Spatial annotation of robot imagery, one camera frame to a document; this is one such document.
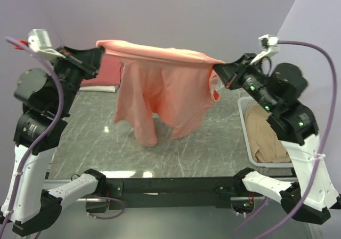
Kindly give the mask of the salmon pink t-shirt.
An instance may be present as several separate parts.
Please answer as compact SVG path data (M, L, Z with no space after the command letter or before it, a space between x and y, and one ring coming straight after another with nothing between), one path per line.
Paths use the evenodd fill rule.
M213 65L222 64L204 53L99 40L96 45L123 63L114 123L127 121L137 141L157 144L154 114L172 127L172 139L186 137L201 126L220 99L220 81Z

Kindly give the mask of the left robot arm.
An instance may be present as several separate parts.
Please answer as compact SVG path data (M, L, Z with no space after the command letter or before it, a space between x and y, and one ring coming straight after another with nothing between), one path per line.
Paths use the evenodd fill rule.
M93 169L61 187L43 187L75 96L83 80L98 75L104 48L61 46L57 52L58 57L49 62L50 74L40 68L29 69L21 74L14 92L23 113L14 134L13 177L1 207L1 223L12 223L13 232L21 237L50 228L78 199L107 192L105 175Z

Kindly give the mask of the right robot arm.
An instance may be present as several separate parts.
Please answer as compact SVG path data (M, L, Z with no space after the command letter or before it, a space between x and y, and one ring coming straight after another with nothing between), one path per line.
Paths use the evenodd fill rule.
M241 196L249 192L262 194L290 213L314 174L309 194L293 219L321 225L330 218L331 209L340 209L340 193L330 180L322 156L318 155L319 129L314 114L298 101L308 82L297 66L286 62L267 75L262 71L262 61L252 62L254 57L255 54L246 53L235 62L213 65L213 70L228 90L246 90L270 114L267 122L283 141L298 180L280 181L245 168L234 176L234 191Z

